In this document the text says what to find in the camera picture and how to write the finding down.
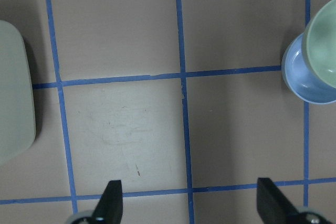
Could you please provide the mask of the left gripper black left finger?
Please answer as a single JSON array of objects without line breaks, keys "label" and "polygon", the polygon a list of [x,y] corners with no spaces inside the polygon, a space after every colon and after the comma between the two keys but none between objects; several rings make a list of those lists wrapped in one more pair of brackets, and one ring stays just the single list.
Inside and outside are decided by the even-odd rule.
[{"label": "left gripper black left finger", "polygon": [[93,223],[120,224],[123,215],[123,194],[121,180],[108,182],[91,217]]}]

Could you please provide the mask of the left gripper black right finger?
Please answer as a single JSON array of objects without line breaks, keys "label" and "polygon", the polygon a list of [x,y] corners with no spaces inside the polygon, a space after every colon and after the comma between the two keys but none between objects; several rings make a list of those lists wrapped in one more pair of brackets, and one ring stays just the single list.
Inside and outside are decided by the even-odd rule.
[{"label": "left gripper black right finger", "polygon": [[296,207],[270,178],[257,179],[256,202],[263,223],[294,223],[299,216]]}]

